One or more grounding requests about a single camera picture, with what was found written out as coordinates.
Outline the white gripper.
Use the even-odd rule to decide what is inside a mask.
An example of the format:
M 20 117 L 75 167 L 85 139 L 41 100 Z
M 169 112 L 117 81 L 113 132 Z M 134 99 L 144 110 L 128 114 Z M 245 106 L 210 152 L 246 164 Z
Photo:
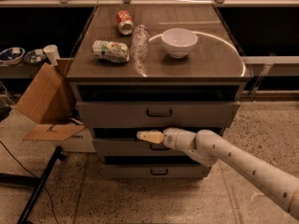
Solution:
M 159 131 L 139 131 L 136 137 L 139 140 L 147 141 L 154 144 L 163 144 L 166 147 L 177 149 L 178 148 L 178 135 L 181 132 L 179 128 L 166 128 L 163 133 Z

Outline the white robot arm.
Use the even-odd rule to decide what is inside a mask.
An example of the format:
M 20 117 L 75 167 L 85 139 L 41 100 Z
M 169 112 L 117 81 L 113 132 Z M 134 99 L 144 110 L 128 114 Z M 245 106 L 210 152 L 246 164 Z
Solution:
M 167 128 L 162 132 L 139 131 L 136 137 L 182 151 L 207 167 L 217 160 L 224 161 L 286 213 L 299 219 L 299 179 L 235 147 L 218 134 L 210 130 L 193 133 Z

